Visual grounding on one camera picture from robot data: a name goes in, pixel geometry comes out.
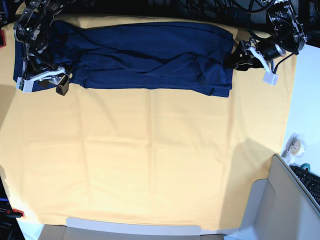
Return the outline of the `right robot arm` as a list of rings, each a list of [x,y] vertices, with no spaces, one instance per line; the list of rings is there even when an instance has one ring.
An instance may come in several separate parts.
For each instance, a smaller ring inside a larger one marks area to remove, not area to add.
[[[31,0],[14,24],[15,40],[23,44],[22,76],[16,88],[31,93],[35,83],[52,85],[59,95],[65,96],[72,77],[71,68],[54,63],[49,47],[49,28],[70,0]]]

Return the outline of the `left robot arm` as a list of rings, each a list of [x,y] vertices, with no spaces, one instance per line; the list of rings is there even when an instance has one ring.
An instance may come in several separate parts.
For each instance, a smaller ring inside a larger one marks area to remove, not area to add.
[[[303,24],[298,21],[298,15],[290,0],[268,0],[268,4],[254,10],[254,1],[250,1],[246,28],[250,34],[249,40],[239,41],[234,52],[224,59],[227,69],[247,71],[265,69],[272,74],[277,72],[279,65],[293,55],[298,55],[307,43]],[[266,20],[273,26],[274,32],[267,38],[262,38],[251,28],[251,15],[266,13]]]

